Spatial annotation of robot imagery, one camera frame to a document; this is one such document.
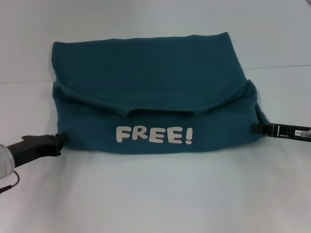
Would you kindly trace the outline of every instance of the cable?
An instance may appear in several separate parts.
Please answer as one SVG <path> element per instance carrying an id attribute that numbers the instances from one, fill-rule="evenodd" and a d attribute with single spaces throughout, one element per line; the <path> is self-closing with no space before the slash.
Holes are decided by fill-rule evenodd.
<path id="1" fill-rule="evenodd" d="M 0 188 L 0 193 L 3 193 L 3 192 L 5 192 L 5 191 L 8 191 L 9 189 L 15 187 L 15 186 L 19 183 L 19 181 L 20 181 L 19 174 L 18 174 L 16 171 L 13 171 L 13 172 L 14 172 L 15 175 L 17 176 L 17 181 L 16 181 L 16 183 L 15 183 L 14 185 L 8 185 L 8 186 L 6 186 L 6 187 Z"/>

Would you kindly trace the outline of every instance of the fabric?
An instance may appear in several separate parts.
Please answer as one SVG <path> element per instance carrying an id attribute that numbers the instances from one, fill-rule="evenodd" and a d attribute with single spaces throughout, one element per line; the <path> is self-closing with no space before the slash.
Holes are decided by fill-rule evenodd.
<path id="1" fill-rule="evenodd" d="M 53 98 L 67 147 L 200 152 L 250 143 L 268 123 L 228 33 L 55 42 Z"/>

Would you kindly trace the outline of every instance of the robotic arm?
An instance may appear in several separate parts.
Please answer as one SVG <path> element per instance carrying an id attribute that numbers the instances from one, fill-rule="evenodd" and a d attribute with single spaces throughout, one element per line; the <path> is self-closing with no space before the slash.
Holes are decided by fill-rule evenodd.
<path id="1" fill-rule="evenodd" d="M 11 175 L 16 167 L 31 162 L 32 160 L 45 156 L 56 157 L 60 155 L 60 150 L 67 141 L 67 136 L 59 134 L 24 136 L 22 139 L 22 142 L 8 147 L 0 144 L 0 179 Z M 0 193 L 15 185 L 0 188 Z"/>
<path id="2" fill-rule="evenodd" d="M 306 131 L 306 132 L 301 132 L 300 136 L 301 137 L 309 137 L 309 138 L 311 138 L 311 130 Z"/>

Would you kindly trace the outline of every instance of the white table surface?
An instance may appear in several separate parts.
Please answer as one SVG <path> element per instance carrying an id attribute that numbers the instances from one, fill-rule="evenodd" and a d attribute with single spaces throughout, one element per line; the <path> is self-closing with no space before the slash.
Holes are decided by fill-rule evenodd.
<path id="1" fill-rule="evenodd" d="M 224 31 L 269 120 L 310 126 L 311 8 L 304 0 L 231 2 L 0 0 L 0 142 L 57 132 L 53 41 Z M 62 152 L 17 168 L 20 184 L 0 195 L 0 233 L 311 232 L 311 143 L 265 138 L 169 155 Z"/>

